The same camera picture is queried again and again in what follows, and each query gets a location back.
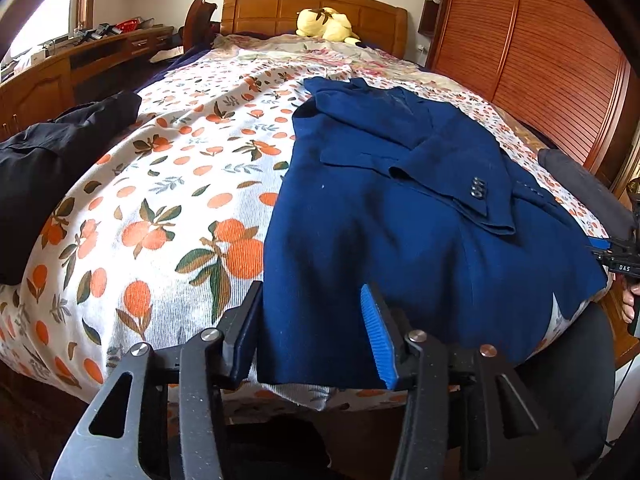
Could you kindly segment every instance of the floral blanket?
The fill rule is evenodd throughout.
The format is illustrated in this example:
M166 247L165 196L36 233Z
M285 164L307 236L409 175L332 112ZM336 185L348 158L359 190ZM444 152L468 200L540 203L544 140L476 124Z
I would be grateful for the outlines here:
M323 40L218 37L201 59L140 92L138 122L52 212L22 283L0 286L2 360L89 401L134 343L184 343L241 303L262 277L262 242L296 139L291 114L308 98L302 80L318 75L361 76L451 102L491 131L587 234L606 236L495 109L448 78ZM570 321L556 310L540 348ZM225 400L242 413L291 402L392 406L404 395L269 386L252 370Z

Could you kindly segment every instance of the blue suit jacket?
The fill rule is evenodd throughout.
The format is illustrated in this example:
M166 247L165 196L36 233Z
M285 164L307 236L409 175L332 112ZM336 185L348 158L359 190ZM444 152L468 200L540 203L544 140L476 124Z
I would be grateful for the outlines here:
M360 313L375 282L412 326L517 364L606 284L580 226L454 106L363 79L305 81L264 248L258 378L380 386Z

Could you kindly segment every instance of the human hand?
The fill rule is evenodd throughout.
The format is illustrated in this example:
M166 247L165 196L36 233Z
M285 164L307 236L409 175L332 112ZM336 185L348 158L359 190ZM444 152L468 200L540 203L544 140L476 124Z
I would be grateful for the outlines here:
M623 286L620 316L622 316L625 323L631 323L635 317L634 302L636 300L636 296L640 296L640 283L629 285L629 282L623 274L618 274L616 279L622 280Z

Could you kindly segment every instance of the window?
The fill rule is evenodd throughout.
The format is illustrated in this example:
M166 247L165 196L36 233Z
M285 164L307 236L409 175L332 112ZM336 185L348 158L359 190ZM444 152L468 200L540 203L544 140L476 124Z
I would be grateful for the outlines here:
M33 46L68 34L71 2L44 0L15 37L10 55L17 57Z

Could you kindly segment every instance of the headboard panel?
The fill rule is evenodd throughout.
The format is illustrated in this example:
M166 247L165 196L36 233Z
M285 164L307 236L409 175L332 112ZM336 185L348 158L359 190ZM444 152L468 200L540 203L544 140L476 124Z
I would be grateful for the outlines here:
M300 10L318 7L345 13L353 31L364 41L393 56L404 56L406 10L377 0L225 0L220 31L285 34L296 30Z

